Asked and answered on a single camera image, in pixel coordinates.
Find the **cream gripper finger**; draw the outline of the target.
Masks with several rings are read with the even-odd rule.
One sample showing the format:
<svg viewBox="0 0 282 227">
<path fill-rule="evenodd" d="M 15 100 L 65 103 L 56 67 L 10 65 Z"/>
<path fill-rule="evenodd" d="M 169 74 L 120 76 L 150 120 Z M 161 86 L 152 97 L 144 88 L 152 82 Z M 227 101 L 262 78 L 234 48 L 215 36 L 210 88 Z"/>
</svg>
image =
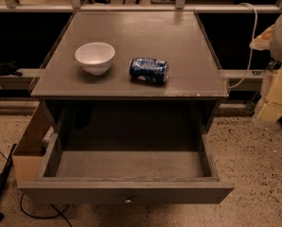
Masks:
<svg viewBox="0 0 282 227">
<path fill-rule="evenodd" d="M 282 117 L 282 66 L 264 76 L 260 94 L 252 120 L 259 127 L 269 127 Z"/>
</svg>

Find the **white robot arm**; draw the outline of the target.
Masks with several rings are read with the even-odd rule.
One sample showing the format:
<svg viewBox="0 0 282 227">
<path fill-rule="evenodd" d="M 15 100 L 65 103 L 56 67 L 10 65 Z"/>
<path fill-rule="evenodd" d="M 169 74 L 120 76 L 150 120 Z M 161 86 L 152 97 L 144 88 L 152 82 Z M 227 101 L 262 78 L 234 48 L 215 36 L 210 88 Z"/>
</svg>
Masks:
<svg viewBox="0 0 282 227">
<path fill-rule="evenodd" d="M 282 117 L 282 14 L 276 22 L 252 39 L 254 50 L 269 50 L 271 57 L 281 63 L 276 72 L 268 72 L 261 86 L 261 99 L 258 101 L 253 120 L 257 125 L 268 126 Z"/>
</svg>

